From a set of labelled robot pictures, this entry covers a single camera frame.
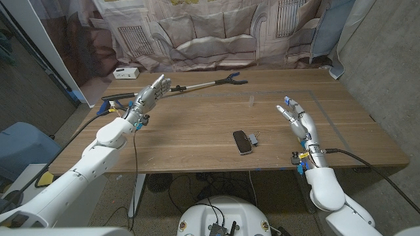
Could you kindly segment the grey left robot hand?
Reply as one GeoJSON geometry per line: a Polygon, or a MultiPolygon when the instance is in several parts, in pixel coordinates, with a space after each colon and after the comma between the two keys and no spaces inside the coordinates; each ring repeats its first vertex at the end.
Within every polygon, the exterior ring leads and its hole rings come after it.
{"type": "Polygon", "coordinates": [[[123,118],[132,125],[138,125],[140,119],[151,111],[156,102],[165,95],[171,87],[171,80],[162,74],[151,85],[144,87],[134,99],[132,106],[123,118]]]}

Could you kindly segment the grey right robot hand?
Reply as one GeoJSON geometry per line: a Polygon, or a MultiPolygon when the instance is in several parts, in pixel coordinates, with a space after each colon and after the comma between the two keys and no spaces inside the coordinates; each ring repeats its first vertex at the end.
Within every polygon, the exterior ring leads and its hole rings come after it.
{"type": "Polygon", "coordinates": [[[284,98],[284,102],[289,108],[291,108],[291,111],[286,110],[281,107],[281,105],[277,105],[276,109],[289,122],[293,133],[301,141],[305,141],[304,146],[306,149],[308,149],[311,145],[319,146],[320,139],[312,117],[294,99],[286,96],[284,98]]]}

